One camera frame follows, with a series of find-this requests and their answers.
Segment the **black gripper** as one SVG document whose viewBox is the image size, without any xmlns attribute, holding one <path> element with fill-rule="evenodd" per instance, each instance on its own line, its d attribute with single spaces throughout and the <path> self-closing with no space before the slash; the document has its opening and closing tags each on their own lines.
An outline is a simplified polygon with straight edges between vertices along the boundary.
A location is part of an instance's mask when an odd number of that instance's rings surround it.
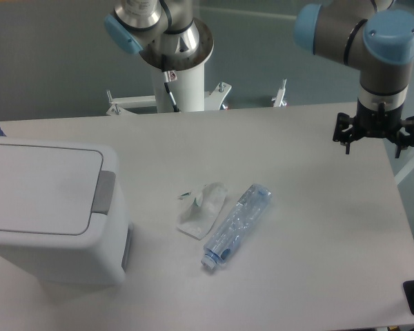
<svg viewBox="0 0 414 331">
<path fill-rule="evenodd" d="M 333 141 L 345 147 L 345 154 L 350 154 L 351 144 L 361 138 L 395 139 L 395 158 L 403 150 L 414 148 L 414 116 L 401 119 L 404 105 L 393 110 L 385 110 L 383 105 L 371 110 L 357 101 L 355 117 L 339 112 L 336 118 Z"/>
</svg>

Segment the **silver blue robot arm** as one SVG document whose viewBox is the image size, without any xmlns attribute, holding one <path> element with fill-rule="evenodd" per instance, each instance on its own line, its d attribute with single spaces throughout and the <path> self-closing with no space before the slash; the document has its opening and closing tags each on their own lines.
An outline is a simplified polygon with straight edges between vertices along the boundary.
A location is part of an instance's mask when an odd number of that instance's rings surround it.
<svg viewBox="0 0 414 331">
<path fill-rule="evenodd" d="M 206 110 L 204 65 L 213 53 L 208 26 L 192 1 L 118 1 L 104 19 L 126 53 L 151 67 L 159 112 Z M 308 4 L 295 20 L 295 43 L 359 71 L 355 116 L 337 115 L 333 141 L 350 148 L 362 138 L 414 147 L 414 116 L 402 118 L 414 62 L 414 16 L 391 1 Z"/>
</svg>

